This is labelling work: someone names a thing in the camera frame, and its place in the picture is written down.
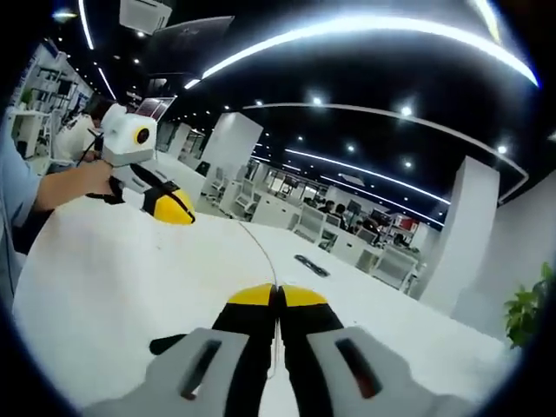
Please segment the person's left hand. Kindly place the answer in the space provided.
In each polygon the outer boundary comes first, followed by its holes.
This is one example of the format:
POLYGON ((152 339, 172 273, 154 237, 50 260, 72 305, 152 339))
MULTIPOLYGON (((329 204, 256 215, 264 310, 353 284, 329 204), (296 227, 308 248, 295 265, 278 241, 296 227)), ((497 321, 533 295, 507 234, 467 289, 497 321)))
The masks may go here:
POLYGON ((82 167, 84 192, 95 195, 112 195, 109 184, 113 167, 102 160, 87 163, 82 167))

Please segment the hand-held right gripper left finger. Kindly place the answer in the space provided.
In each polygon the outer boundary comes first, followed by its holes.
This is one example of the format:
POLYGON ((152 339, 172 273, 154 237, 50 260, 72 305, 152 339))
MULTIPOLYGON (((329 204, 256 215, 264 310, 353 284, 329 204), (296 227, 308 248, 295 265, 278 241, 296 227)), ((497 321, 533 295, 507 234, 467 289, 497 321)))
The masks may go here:
POLYGON ((271 365, 272 283, 232 295, 211 328, 154 339, 143 383, 85 416, 256 416, 271 365))

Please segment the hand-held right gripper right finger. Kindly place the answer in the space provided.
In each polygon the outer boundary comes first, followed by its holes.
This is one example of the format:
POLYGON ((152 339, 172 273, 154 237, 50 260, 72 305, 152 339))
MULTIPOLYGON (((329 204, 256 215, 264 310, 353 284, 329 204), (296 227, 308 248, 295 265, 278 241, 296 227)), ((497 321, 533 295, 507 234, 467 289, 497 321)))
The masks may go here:
POLYGON ((301 416, 469 416, 471 404, 435 394, 407 361, 359 327, 342 324, 316 292, 283 285, 278 319, 301 416))

